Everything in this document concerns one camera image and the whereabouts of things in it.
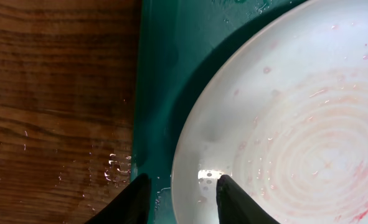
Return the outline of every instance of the concentric ring pattern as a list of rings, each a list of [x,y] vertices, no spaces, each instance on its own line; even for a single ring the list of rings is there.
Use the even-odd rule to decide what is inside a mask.
[[[368,70],[313,74],[273,95],[238,142],[235,180],[281,223],[359,218],[368,209]]]

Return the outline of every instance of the green cutting board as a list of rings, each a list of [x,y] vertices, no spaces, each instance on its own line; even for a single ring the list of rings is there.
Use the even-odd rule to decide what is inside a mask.
[[[304,1],[144,0],[131,179],[143,172],[152,178],[148,223],[176,223],[172,159],[206,84],[251,36]]]

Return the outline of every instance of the plate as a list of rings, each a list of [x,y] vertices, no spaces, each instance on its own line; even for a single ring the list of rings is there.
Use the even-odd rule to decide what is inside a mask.
[[[177,144],[178,223],[218,223],[232,178],[280,223],[368,224],[368,0],[315,0],[246,42]]]

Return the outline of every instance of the wooden table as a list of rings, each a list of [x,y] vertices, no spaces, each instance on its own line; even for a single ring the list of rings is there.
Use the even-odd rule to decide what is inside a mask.
[[[128,184],[140,0],[0,0],[0,223],[83,223]]]

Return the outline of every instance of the white plate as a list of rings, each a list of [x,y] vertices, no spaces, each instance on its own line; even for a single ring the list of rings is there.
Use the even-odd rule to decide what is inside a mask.
[[[307,2],[217,72],[177,145],[179,224],[218,223],[221,174],[280,223],[368,223],[368,0]]]

